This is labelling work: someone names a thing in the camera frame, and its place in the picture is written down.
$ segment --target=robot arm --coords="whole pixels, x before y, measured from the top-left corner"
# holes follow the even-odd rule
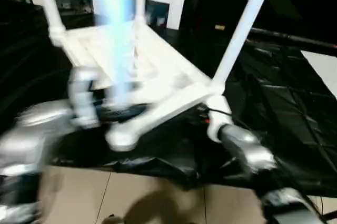
[[[39,219],[41,176],[62,136],[76,130],[66,100],[38,104],[22,113],[0,139],[0,223]]]
[[[252,189],[260,199],[268,223],[327,223],[321,215],[284,181],[273,154],[250,131],[236,125],[223,125],[219,140],[240,163]]]

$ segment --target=tiled floor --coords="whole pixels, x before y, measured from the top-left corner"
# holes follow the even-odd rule
[[[49,180],[60,184],[47,183],[46,224],[101,224],[111,214],[128,224],[264,223],[259,202],[247,189],[212,185],[186,192],[165,179],[55,167]],[[320,198],[313,199],[320,208]],[[336,199],[323,202],[324,212],[337,209]]]

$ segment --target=black fabric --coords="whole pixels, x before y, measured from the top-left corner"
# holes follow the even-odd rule
[[[0,1],[0,131],[24,108],[66,98],[71,70],[66,55],[48,39],[41,7]],[[93,25],[92,15],[68,16],[67,28]],[[212,76],[226,48],[173,30],[160,35]],[[308,61],[282,45],[246,44],[226,85],[235,117],[270,148],[283,176],[308,194],[337,197],[337,102]],[[105,128],[65,137],[55,165],[160,176],[191,189],[203,183],[249,187],[226,150],[206,136],[204,115],[195,108],[146,134],[134,151],[111,151]]]

